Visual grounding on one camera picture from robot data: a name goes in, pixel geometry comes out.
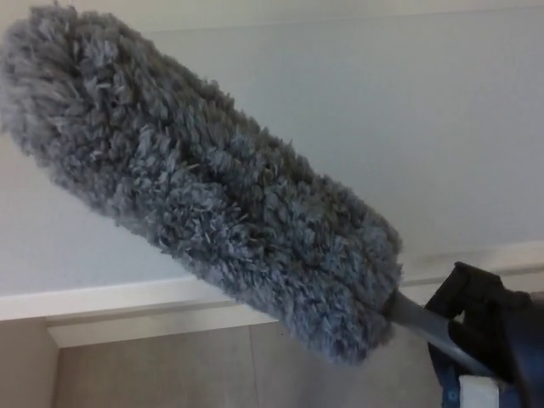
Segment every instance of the beige wall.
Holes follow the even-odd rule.
[[[0,322],[0,406],[50,408],[58,352],[43,320]]]

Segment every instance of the wall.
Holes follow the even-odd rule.
[[[0,322],[0,406],[50,408],[58,353],[44,321]]]
[[[406,252],[544,240],[544,8],[149,37],[379,209]],[[0,295],[183,274],[6,138],[0,189]]]

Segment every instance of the microfiber duster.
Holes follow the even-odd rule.
[[[60,187],[309,349],[387,341],[397,232],[110,14],[33,8],[0,51],[3,131]]]

